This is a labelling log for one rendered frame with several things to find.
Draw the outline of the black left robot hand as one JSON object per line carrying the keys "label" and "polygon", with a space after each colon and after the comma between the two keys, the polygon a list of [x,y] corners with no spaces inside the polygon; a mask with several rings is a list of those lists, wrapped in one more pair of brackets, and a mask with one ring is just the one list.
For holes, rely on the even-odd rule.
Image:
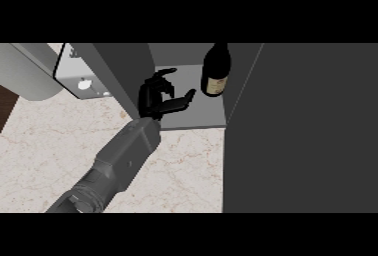
{"label": "black left robot hand", "polygon": [[156,71],[140,86],[137,110],[141,118],[161,120],[165,114],[180,112],[189,107],[196,90],[190,89],[183,97],[174,97],[174,85],[165,79],[165,75],[175,71],[175,68]]}

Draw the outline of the grey cabinet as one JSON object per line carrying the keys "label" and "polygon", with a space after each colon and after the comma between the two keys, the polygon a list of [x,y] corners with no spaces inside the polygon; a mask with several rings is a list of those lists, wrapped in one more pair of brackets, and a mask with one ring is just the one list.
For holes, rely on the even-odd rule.
{"label": "grey cabinet", "polygon": [[[209,43],[75,43],[78,56],[110,91],[131,118],[138,117],[138,87],[153,72],[174,67],[166,76],[174,95],[200,89],[202,62]],[[246,90],[246,81],[262,49],[260,43],[231,43],[231,68],[226,89],[218,97],[197,92],[184,111],[162,117],[164,130],[223,128],[230,121],[237,100]]]}

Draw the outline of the dark wine bottle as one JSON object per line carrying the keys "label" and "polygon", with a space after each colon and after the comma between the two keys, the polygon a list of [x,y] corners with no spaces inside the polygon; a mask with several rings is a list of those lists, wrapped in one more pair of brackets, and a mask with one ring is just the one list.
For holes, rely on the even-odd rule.
{"label": "dark wine bottle", "polygon": [[230,67],[231,58],[227,44],[215,43],[205,55],[202,64],[200,90],[208,97],[217,97],[223,94]]}

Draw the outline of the dark grey cabinet door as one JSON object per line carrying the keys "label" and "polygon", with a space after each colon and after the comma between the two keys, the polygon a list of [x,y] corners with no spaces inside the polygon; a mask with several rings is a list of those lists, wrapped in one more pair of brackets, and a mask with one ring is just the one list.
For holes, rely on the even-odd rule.
{"label": "dark grey cabinet door", "polygon": [[264,45],[224,153],[224,211],[378,211],[378,44]]}

